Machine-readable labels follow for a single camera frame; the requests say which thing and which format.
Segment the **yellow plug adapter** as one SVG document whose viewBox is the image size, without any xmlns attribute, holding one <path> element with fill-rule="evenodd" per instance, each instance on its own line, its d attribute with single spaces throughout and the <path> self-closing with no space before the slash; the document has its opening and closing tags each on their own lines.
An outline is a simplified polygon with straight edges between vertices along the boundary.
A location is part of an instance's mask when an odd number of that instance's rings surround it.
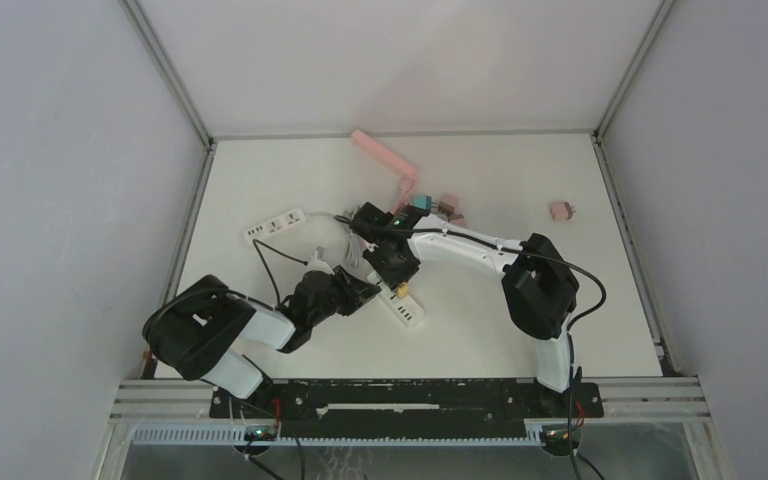
<svg viewBox="0 0 768 480">
<path fill-rule="evenodd" d="M 394 291 L 394 293 L 398 298 L 407 297 L 409 295 L 409 292 L 410 292 L 410 286 L 407 282 L 400 284 Z"/>
</svg>

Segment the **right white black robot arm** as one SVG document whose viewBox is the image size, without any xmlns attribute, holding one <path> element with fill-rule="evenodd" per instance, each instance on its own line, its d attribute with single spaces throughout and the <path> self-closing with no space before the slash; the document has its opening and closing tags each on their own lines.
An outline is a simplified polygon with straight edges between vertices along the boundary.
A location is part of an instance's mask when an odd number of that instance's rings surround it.
<svg viewBox="0 0 768 480">
<path fill-rule="evenodd" d="M 364 259 L 391 290 L 428 262 L 464 267 L 497 282 L 512 323 L 534 342 L 539 406 L 562 416 L 576 405 L 571 330 L 604 306 L 607 289 L 596 275 L 564 260 L 548 237 L 480 234 L 413 205 L 387 213 L 365 203 L 335 219 L 364 240 Z"/>
</svg>

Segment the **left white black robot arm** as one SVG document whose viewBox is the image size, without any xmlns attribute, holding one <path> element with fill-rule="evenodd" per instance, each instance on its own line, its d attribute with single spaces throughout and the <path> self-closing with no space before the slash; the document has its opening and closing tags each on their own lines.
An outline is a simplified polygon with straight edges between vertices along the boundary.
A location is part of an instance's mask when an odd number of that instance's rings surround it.
<svg viewBox="0 0 768 480">
<path fill-rule="evenodd" d="M 144 323 L 142 337 L 150 351 L 183 379 L 200 380 L 234 396 L 250 417 L 265 414 L 273 394 L 270 377 L 234 351 L 244 338 L 281 353 L 293 353 L 332 316 L 348 317 L 381 288 L 341 266 L 330 266 L 317 249 L 303 261 L 301 280 L 292 294 L 268 305 L 206 275 L 161 306 Z"/>
</svg>

